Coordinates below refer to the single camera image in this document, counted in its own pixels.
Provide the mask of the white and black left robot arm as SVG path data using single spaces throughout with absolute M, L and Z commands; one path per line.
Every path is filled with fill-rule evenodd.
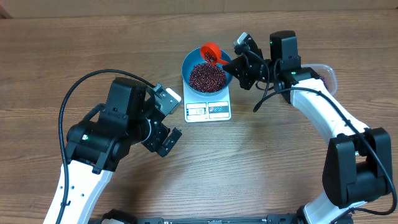
M 95 204 L 132 145 L 141 143 L 165 157 L 181 137 L 162 120 L 181 97 L 161 84 L 155 87 L 117 77 L 106 103 L 95 106 L 67 133 L 66 163 L 45 223 L 88 223 Z

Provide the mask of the orange scoop with blue handle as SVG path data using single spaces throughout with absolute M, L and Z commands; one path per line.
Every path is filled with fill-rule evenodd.
M 225 61 L 221 58 L 222 57 L 221 49 L 215 43 L 207 42 L 200 47 L 200 55 L 203 58 L 203 60 L 205 60 L 203 54 L 206 52 L 213 54 L 217 59 L 217 61 L 215 63 L 211 63 L 212 65 L 216 65 L 218 63 L 221 65 L 228 64 L 227 61 Z

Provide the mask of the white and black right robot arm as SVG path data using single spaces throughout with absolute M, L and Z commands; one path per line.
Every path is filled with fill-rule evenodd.
M 247 33 L 234 42 L 236 58 L 223 68 L 249 90 L 266 84 L 263 99 L 277 95 L 300 110 L 328 148 L 322 174 L 323 192 L 295 214 L 268 215 L 267 223 L 351 223 L 354 212 L 378 198 L 397 197 L 392 178 L 391 137 L 369 128 L 334 98 L 336 77 L 324 64 L 303 64 L 292 30 L 270 36 L 270 58 Z

